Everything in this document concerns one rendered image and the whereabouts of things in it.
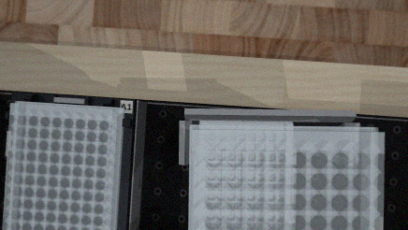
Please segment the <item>black base plate with grid of holes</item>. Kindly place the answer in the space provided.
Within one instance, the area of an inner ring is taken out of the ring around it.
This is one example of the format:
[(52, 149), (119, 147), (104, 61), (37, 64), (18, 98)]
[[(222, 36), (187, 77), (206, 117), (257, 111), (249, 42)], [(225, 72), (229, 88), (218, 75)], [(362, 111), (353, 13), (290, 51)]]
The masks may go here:
[[(11, 93), (0, 90), (0, 230)], [(188, 230), (189, 165), (179, 165), (185, 108), (281, 109), (138, 100), (148, 103), (139, 230)], [(408, 118), (357, 114), (360, 127), (385, 132), (384, 230), (408, 230)]]

